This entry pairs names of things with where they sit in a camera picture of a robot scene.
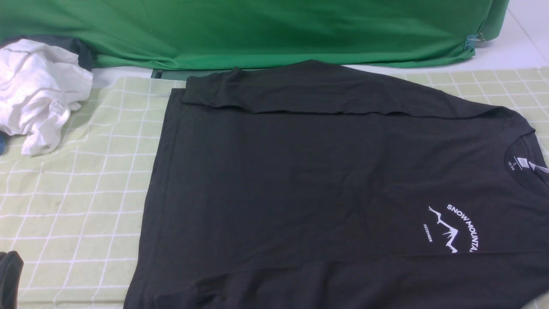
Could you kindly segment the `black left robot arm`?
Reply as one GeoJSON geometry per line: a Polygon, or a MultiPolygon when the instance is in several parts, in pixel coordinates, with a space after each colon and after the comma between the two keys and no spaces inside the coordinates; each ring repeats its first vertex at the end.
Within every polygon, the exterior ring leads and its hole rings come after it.
{"type": "Polygon", "coordinates": [[[0,307],[15,309],[24,262],[16,251],[0,253],[0,307]]]}

